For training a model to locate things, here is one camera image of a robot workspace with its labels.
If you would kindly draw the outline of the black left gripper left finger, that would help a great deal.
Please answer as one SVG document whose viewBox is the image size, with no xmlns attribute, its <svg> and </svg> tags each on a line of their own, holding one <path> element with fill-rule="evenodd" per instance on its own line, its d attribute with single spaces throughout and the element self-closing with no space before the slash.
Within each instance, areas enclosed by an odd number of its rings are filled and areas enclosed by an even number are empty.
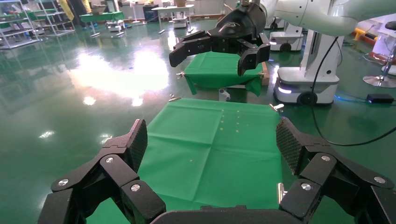
<svg viewBox="0 0 396 224">
<path fill-rule="evenodd" d="M 146 122 L 137 119 L 127 134 L 107 140 L 93 159 L 52 183 L 38 223 L 85 224 L 107 199 L 129 223 L 151 223 L 166 205 L 138 175 L 147 145 Z"/>
</svg>

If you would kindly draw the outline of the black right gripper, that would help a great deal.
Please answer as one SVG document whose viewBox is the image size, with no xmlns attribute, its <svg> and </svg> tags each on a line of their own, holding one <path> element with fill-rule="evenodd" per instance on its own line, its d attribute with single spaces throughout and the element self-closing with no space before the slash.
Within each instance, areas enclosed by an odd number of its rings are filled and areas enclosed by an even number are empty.
<svg viewBox="0 0 396 224">
<path fill-rule="evenodd" d="M 263 6 L 250 3 L 239 6 L 223 17 L 212 29 L 212 35 L 204 30 L 183 36 L 169 53 L 171 67 L 177 67 L 188 56 L 209 51 L 238 53 L 238 76 L 254 70 L 269 60 L 270 41 L 265 33 L 267 15 Z"/>
</svg>

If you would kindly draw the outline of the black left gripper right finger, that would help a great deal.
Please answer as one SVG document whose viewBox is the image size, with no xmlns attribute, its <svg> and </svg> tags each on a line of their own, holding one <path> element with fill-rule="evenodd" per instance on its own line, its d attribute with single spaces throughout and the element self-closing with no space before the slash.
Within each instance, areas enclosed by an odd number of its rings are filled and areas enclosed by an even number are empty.
<svg viewBox="0 0 396 224">
<path fill-rule="evenodd" d="M 326 196 L 357 224 L 395 223 L 396 192 L 389 178 L 341 156 L 286 117 L 276 126 L 276 145 L 297 177 L 286 193 L 278 194 L 281 210 L 306 224 Z"/>
</svg>

